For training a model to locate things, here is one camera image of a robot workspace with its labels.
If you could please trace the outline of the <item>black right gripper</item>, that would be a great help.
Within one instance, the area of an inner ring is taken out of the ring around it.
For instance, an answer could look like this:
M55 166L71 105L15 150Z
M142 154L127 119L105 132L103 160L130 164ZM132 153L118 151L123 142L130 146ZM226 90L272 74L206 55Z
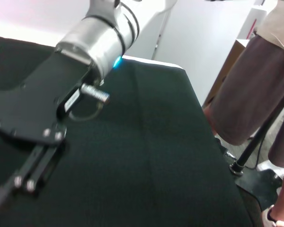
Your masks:
M0 133L25 140L0 148L0 210L17 195L34 195L45 185L66 150L64 107L96 67L53 53L22 86L0 91Z

